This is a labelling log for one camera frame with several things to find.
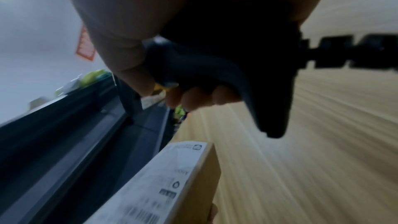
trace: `white wall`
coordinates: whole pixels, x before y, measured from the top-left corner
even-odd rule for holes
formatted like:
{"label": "white wall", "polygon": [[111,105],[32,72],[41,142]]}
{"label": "white wall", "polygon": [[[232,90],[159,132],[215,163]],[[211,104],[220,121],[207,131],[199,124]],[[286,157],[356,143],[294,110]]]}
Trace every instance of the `white wall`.
{"label": "white wall", "polygon": [[69,0],[0,0],[0,124],[79,74],[104,68],[75,55],[82,22]]}

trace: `red sign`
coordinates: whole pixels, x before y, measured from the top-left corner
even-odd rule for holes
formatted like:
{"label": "red sign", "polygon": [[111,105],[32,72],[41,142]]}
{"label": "red sign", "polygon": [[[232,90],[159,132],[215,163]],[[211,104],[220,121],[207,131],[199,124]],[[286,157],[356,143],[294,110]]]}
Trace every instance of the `red sign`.
{"label": "red sign", "polygon": [[90,36],[86,28],[83,26],[82,31],[80,32],[79,44],[76,49],[76,54],[86,60],[94,61],[95,57],[95,48],[91,43]]}

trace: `black printed symbol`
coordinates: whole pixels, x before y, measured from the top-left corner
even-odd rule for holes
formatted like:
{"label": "black printed symbol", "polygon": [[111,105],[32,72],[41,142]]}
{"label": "black printed symbol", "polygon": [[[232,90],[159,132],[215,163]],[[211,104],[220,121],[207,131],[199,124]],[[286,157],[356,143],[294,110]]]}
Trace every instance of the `black printed symbol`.
{"label": "black printed symbol", "polygon": [[178,181],[174,182],[174,184],[173,184],[174,189],[178,188],[179,186],[180,186],[180,183]]}
{"label": "black printed symbol", "polygon": [[194,150],[200,150],[200,149],[202,149],[202,145],[200,145],[200,144],[195,144],[194,147],[193,147],[193,149],[194,149]]}

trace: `wooden table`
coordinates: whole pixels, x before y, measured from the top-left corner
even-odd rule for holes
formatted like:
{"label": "wooden table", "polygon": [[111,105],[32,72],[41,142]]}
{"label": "wooden table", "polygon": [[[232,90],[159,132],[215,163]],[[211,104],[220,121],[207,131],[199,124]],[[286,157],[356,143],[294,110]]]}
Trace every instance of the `wooden table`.
{"label": "wooden table", "polygon": [[[304,35],[398,33],[398,0],[322,0]],[[398,223],[398,75],[306,70],[288,133],[268,139],[243,103],[193,112],[173,141],[214,142],[216,224]]]}

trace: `package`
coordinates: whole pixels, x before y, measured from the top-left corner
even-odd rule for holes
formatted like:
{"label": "package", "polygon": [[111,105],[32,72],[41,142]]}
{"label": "package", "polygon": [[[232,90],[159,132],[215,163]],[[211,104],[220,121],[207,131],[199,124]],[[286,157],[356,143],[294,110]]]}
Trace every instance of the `package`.
{"label": "package", "polygon": [[221,176],[212,143],[168,144],[86,224],[206,224]]}

